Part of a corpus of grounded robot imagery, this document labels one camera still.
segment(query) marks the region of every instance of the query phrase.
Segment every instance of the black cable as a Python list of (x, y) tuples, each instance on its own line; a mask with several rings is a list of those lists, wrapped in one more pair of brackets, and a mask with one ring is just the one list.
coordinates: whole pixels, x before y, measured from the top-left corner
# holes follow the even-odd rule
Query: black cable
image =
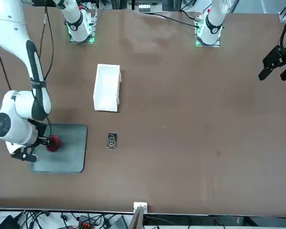
[(47, 12), (47, 0), (44, 0), (44, 19), (43, 19), (40, 47), (39, 47), (39, 58), (41, 58), (42, 41), (43, 41), (44, 29), (46, 28), (46, 12)]
[(153, 229), (156, 229), (156, 228), (157, 228), (157, 229), (160, 229), (159, 225), (157, 224), (157, 222), (156, 222), (154, 219), (148, 219), (148, 220), (154, 222), (154, 224), (156, 225), (156, 227), (153, 228)]
[(214, 221), (215, 221), (215, 225), (217, 224), (218, 226), (222, 226), (225, 229), (225, 225), (218, 223), (216, 219), (214, 219)]
[(84, 7), (86, 10), (88, 10), (88, 7), (84, 6), (84, 5), (81, 5), (81, 7)]
[(16, 220), (17, 222), (19, 221), (19, 219), (21, 219), (21, 217), (24, 215), (25, 211), (22, 211), (21, 213), (19, 213), (17, 216), (14, 217), (14, 220)]
[(46, 11), (47, 11), (47, 18), (48, 18), (50, 34), (51, 34), (51, 41), (52, 41), (52, 57), (51, 57), (51, 63), (50, 63), (48, 72), (47, 72), (46, 76), (44, 77), (44, 80), (46, 80), (48, 78), (48, 75), (49, 75), (51, 68), (52, 68), (52, 65), (53, 65), (53, 59), (54, 59), (54, 41), (53, 41), (52, 27), (51, 27), (51, 23), (50, 23), (48, 8), (46, 9)]
[(63, 217), (61, 217), (61, 219), (63, 220), (63, 223), (64, 223), (64, 224), (65, 224), (65, 226), (66, 226), (66, 229), (68, 229), (69, 227), (68, 227), (68, 225), (66, 224), (65, 219), (64, 219)]
[(110, 220), (111, 220), (114, 216), (116, 216), (116, 214), (113, 214), (113, 215), (110, 216), (108, 219), (106, 219), (105, 216), (103, 216), (104, 222), (103, 222), (102, 226), (101, 226), (99, 229), (102, 229), (102, 228), (108, 229), (107, 227), (105, 228), (105, 220), (108, 221), (108, 223), (110, 224)]
[(6, 74), (6, 71), (5, 71), (5, 68), (4, 68), (1, 56), (0, 56), (0, 63), (1, 63), (1, 66), (2, 66), (2, 70), (3, 70), (4, 76), (5, 76), (6, 83), (7, 83), (8, 87), (9, 87), (9, 90), (11, 91), (10, 82), (9, 82), (8, 76)]
[(180, 12), (184, 13), (189, 19), (196, 20), (196, 17), (191, 17), (187, 12), (184, 10), (180, 10)]
[(79, 220), (72, 212), (70, 212), (70, 213), (77, 221)]
[(281, 48), (282, 52), (284, 52), (284, 53), (286, 53), (286, 49), (285, 49), (285, 47), (283, 45), (285, 33), (286, 33), (286, 25), (283, 28), (283, 31), (282, 31), (282, 34), (281, 34), (281, 38), (280, 38), (280, 48)]
[(150, 13), (151, 15), (156, 15), (156, 16), (160, 16), (160, 17), (163, 17), (163, 18), (166, 18), (166, 19), (169, 19), (169, 20), (172, 20), (172, 21), (175, 21), (177, 23), (180, 23), (180, 24), (183, 24), (183, 25), (188, 25), (188, 26), (192, 26), (192, 27), (195, 27), (195, 28), (198, 28), (199, 29), (199, 26), (198, 25), (192, 25), (192, 24), (189, 24), (189, 23), (185, 23), (183, 21), (178, 21), (176, 19), (173, 19), (173, 18), (170, 18), (170, 17), (167, 17), (167, 16), (164, 16), (164, 15), (161, 15), (161, 14), (156, 14), (156, 13)]
[[(25, 221), (23, 222), (23, 224), (21, 225), (20, 229), (23, 228), (23, 226), (24, 226), (25, 223), (26, 223), (26, 224), (28, 223), (28, 219), (31, 217), (31, 216), (28, 217), (28, 214), (29, 214), (29, 211), (27, 212), (27, 217), (26, 217)], [(37, 217), (40, 216), (40, 215), (42, 215), (42, 214), (44, 214), (43, 211), (40, 212), (40, 213), (37, 215)]]
[(208, 6), (204, 9), (204, 11), (202, 11), (202, 13), (204, 13), (204, 12), (206, 11), (206, 9), (208, 9), (211, 5), (212, 5), (212, 4), (208, 5)]
[(146, 217), (146, 218), (148, 218), (148, 219), (157, 219), (157, 220), (162, 220), (162, 221), (167, 222), (167, 223), (169, 223), (169, 224), (172, 224), (172, 225), (178, 226), (178, 224), (176, 224), (176, 223), (174, 223), (174, 222), (172, 222), (172, 221), (169, 221), (169, 220), (167, 220), (167, 219), (158, 218), (158, 217), (153, 217), (153, 216), (145, 216), (145, 217)]
[(38, 221), (38, 217), (37, 217), (37, 214), (38, 214), (38, 212), (30, 212), (30, 215), (32, 216), (32, 223), (33, 223), (33, 226), (34, 226), (34, 223), (36, 222), (37, 223), (37, 225), (38, 225), (38, 227), (39, 227), (39, 229), (42, 229), (42, 226), (40, 225), (40, 223), (39, 223), (39, 221)]
[(90, 221), (89, 212), (88, 212), (87, 214), (88, 214), (88, 218), (89, 218), (89, 225), (91, 226), (91, 221)]
[(187, 7), (188, 5), (190, 5), (193, 1), (195, 1), (195, 0), (191, 0), (191, 1), (189, 1), (185, 6), (183, 6), (180, 10), (183, 10), (185, 7)]

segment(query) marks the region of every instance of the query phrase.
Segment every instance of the small black object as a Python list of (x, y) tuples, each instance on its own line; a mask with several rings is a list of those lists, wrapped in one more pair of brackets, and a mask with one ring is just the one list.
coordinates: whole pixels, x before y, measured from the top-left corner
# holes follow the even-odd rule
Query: small black object
[(108, 228), (111, 227), (111, 224), (110, 224), (110, 222), (109, 222), (109, 219), (106, 219), (105, 217), (104, 217), (103, 227), (104, 227), (105, 229), (108, 229)]
[(0, 224), (0, 229), (20, 229), (20, 226), (17, 221), (9, 215)]
[(109, 149), (115, 149), (116, 148), (117, 136), (118, 136), (117, 134), (113, 134), (113, 133), (108, 134), (107, 148), (109, 148)]
[(50, 212), (49, 211), (44, 211), (44, 213), (46, 214), (46, 216), (50, 216)]
[(65, 221), (65, 222), (68, 221), (68, 217), (67, 217), (66, 215), (61, 215), (61, 218), (62, 218), (62, 220)]

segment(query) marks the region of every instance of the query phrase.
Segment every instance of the gray mat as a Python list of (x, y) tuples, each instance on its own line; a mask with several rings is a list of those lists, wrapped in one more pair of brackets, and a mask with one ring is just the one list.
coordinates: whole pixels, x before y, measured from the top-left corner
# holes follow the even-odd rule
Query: gray mat
[[(52, 124), (52, 134), (61, 139), (61, 147), (54, 153), (46, 146), (34, 149), (37, 162), (30, 163), (31, 171), (38, 173), (81, 173), (84, 169), (87, 126)], [(47, 127), (45, 136), (49, 135)]]

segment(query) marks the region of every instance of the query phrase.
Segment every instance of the brown table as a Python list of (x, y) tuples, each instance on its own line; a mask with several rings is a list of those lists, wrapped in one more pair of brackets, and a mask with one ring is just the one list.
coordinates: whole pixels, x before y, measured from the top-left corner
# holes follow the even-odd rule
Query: brown table
[[(39, 47), (43, 9), (24, 9)], [(221, 48), (195, 47), (193, 28), (129, 10), (105, 10), (95, 44), (69, 44), (60, 12), (50, 17), (50, 119), (88, 126), (85, 168), (32, 174), (0, 141), (1, 207), (132, 211), (145, 201), (151, 212), (286, 216), (286, 82), (283, 69), (257, 77), (283, 28), (277, 15), (228, 15)], [(28, 90), (24, 64), (0, 51), (12, 88)], [(50, 58), (47, 29), (44, 71)], [(121, 65), (119, 114), (93, 109), (98, 63)], [(0, 66), (0, 103), (6, 91)]]

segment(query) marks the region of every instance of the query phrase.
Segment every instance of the white bracket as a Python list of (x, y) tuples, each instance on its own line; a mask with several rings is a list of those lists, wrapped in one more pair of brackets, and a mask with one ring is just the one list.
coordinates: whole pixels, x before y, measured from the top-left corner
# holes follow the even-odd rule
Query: white bracket
[(280, 12), (278, 13), (278, 18), (279, 18), (281, 23), (285, 23), (286, 22), (286, 16), (282, 17)]
[(146, 202), (134, 202), (133, 203), (133, 212), (137, 210), (139, 207), (143, 207), (144, 209), (144, 214), (147, 214), (147, 203)]

